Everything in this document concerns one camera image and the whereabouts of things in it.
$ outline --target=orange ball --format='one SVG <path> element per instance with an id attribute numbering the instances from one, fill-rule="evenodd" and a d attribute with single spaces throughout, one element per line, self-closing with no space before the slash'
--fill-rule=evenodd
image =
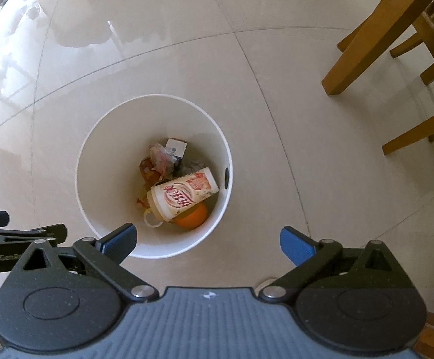
<path id="1" fill-rule="evenodd" d="M 185 229 L 195 229 L 207 220 L 207 216 L 208 210 L 206 205 L 203 202 L 199 202 L 174 218 L 174 223 Z"/>

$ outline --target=white round object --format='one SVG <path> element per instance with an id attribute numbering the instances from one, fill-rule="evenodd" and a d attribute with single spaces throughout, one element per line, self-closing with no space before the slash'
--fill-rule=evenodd
<path id="1" fill-rule="evenodd" d="M 203 161 L 220 189 L 205 201 L 209 217 L 192 231 L 170 223 L 149 228 L 136 204 L 143 185 L 139 164 L 149 157 L 150 144 L 165 145 L 169 137 L 187 142 L 185 159 Z M 190 250 L 214 230 L 230 199 L 232 180 L 230 148 L 214 119 L 188 100 L 155 94 L 124 102 L 97 122 L 79 154 L 75 190 L 98 237 L 133 223 L 138 237 L 131 255 L 159 259 Z"/>

